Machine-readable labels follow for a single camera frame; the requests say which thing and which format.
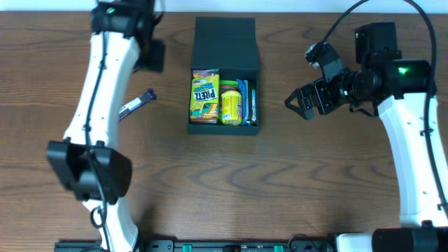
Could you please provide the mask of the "purple chocolate bar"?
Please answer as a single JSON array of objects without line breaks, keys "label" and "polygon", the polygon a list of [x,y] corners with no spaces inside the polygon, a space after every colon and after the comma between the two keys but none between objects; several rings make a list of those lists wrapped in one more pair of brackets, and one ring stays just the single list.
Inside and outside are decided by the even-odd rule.
[{"label": "purple chocolate bar", "polygon": [[129,101],[120,107],[118,121],[121,121],[122,119],[133,113],[135,110],[156,99],[157,95],[152,89],[146,90],[139,97],[136,97],[132,101]]}]

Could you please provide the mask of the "small green red candy bar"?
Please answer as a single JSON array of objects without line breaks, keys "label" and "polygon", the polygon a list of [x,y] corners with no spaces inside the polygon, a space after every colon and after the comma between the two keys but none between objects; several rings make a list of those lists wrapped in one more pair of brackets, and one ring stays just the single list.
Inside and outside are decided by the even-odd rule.
[{"label": "small green red candy bar", "polygon": [[255,125],[257,122],[257,106],[256,106],[256,87],[253,83],[249,83],[249,90],[250,90],[250,114],[251,114],[251,124]]}]

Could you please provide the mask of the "yellow green snack box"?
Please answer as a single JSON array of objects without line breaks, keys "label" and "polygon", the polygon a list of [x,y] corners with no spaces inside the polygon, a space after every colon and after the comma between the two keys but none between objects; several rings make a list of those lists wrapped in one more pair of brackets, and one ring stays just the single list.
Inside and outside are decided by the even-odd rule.
[{"label": "yellow green snack box", "polygon": [[189,116],[191,123],[217,123],[219,70],[193,70]]}]

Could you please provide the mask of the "blue cookie pack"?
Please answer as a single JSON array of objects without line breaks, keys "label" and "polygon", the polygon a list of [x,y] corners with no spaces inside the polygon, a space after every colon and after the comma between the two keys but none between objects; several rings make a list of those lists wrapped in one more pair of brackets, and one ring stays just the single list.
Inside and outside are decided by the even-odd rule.
[{"label": "blue cookie pack", "polygon": [[241,80],[237,79],[238,82],[238,88],[241,93],[242,97],[242,125],[248,125],[249,124],[249,91],[248,91],[248,81],[247,80]]}]

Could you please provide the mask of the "yellow mentos bottle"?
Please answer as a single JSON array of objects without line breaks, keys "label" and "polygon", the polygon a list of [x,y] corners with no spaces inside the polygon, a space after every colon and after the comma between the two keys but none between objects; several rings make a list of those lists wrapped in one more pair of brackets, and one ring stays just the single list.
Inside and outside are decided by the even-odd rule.
[{"label": "yellow mentos bottle", "polygon": [[221,95],[222,123],[238,126],[242,123],[242,95],[236,90],[228,90]]}]

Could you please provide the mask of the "green gummy candy bag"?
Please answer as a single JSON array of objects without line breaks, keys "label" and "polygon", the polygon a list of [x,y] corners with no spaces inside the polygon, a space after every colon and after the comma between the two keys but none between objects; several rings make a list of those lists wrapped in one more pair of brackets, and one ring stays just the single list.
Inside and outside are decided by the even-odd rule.
[{"label": "green gummy candy bag", "polygon": [[235,80],[220,80],[219,81],[220,93],[227,92],[228,90],[239,90],[239,84]]}]

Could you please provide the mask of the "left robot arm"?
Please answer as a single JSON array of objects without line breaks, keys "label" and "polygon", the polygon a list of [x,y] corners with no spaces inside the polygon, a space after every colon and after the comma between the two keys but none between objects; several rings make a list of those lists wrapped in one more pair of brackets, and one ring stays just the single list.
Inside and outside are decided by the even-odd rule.
[{"label": "left robot arm", "polygon": [[79,251],[145,251],[126,197],[132,163],[118,152],[120,108],[130,75],[161,72],[165,45],[153,38],[162,16],[153,0],[98,1],[90,13],[90,60],[82,93],[61,141],[46,157],[62,186],[90,213],[101,240]]}]

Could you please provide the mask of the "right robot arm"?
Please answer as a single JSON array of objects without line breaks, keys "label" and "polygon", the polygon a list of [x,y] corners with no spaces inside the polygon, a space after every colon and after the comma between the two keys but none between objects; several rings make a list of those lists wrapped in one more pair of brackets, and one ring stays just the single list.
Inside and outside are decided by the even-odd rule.
[{"label": "right robot arm", "polygon": [[438,129],[438,102],[428,94],[431,66],[424,59],[403,59],[396,26],[373,22],[355,31],[359,71],[343,67],[329,43],[306,52],[322,77],[286,99],[288,109],[305,120],[342,105],[353,112],[370,102],[384,124],[393,152],[400,193],[400,227],[334,234],[322,251],[446,251],[447,161]]}]

